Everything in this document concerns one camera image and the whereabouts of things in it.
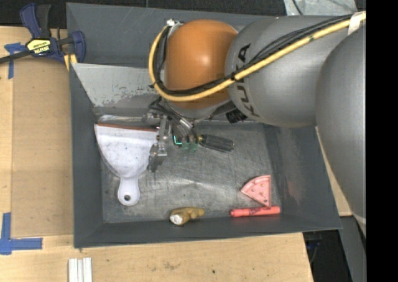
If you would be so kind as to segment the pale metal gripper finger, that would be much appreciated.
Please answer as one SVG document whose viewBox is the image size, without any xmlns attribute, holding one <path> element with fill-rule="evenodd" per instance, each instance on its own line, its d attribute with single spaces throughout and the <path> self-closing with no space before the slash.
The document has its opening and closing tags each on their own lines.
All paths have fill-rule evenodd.
<svg viewBox="0 0 398 282">
<path fill-rule="evenodd" d="M 149 172 L 155 172 L 157 168 L 157 145 L 152 145 L 149 151 L 149 162 L 147 166 L 147 170 Z"/>
<path fill-rule="evenodd" d="M 163 143 L 157 144 L 157 151 L 156 151 L 156 164 L 160 166 L 168 157 L 167 152 L 167 145 Z"/>
</svg>

